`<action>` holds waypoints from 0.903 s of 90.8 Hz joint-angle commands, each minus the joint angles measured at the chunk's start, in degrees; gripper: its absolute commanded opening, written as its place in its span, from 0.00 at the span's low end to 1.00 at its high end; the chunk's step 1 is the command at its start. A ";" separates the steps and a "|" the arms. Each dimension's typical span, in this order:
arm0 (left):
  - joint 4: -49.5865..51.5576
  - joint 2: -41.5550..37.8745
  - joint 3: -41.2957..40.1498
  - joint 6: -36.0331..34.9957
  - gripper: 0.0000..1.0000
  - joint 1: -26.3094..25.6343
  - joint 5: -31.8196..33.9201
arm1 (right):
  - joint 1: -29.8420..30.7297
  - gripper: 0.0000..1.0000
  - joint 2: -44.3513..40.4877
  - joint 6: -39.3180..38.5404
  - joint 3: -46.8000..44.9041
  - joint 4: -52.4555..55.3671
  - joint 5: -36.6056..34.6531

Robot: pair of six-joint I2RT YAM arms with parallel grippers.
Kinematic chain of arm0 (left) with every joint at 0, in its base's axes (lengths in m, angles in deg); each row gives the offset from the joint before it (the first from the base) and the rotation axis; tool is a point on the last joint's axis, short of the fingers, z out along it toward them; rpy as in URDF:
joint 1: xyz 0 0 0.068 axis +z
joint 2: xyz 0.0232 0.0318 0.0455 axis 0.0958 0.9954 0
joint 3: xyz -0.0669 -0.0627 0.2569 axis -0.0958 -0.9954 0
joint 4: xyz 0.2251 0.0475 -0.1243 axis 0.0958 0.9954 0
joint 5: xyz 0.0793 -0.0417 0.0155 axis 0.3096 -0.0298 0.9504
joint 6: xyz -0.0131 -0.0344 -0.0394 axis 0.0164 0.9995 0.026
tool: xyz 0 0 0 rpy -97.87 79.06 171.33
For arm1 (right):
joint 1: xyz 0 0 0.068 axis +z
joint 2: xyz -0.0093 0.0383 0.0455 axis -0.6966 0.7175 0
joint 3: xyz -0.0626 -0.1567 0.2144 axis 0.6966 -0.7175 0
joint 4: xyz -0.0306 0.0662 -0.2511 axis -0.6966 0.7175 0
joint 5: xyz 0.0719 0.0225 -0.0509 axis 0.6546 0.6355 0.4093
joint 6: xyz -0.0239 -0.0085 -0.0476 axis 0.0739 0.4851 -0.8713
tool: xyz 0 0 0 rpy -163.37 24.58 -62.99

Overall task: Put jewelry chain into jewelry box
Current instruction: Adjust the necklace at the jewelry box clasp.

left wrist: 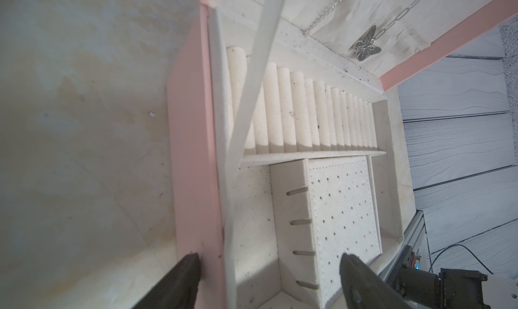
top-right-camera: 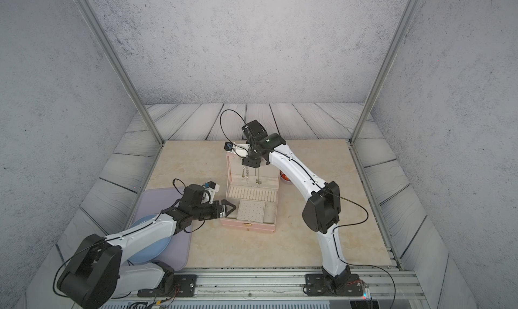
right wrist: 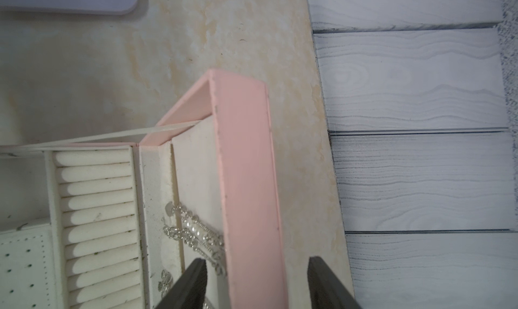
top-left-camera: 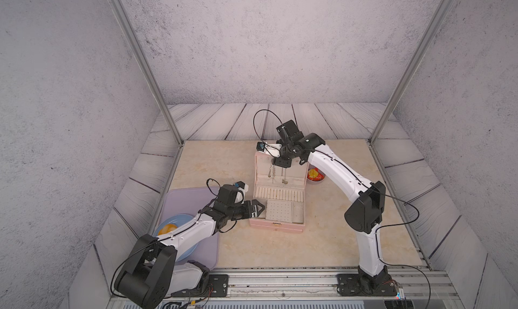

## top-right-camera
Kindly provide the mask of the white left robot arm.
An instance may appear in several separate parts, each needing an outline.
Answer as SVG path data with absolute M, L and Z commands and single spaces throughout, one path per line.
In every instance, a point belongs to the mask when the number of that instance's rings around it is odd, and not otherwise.
M 191 184 L 174 204 L 149 220 L 112 235 L 85 237 L 56 271 L 53 292 L 82 308 L 100 308 L 113 296 L 134 291 L 175 298 L 180 287 L 173 267 L 161 261 L 126 263 L 145 248 L 185 232 L 194 220 L 205 222 L 232 214 L 237 207 L 225 199 L 216 200 L 218 191 L 214 182 Z

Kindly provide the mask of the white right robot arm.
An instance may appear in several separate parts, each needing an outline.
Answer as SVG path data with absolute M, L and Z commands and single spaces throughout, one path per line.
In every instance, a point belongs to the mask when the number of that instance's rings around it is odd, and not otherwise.
M 337 293 L 357 282 L 339 247 L 340 188 L 336 182 L 325 182 L 295 155 L 277 133 L 268 134 L 263 125 L 253 120 L 242 127 L 246 143 L 245 166 L 260 167 L 263 158 L 267 165 L 283 172 L 306 200 L 302 211 L 304 223 L 316 232 L 322 253 L 322 274 L 327 288 Z

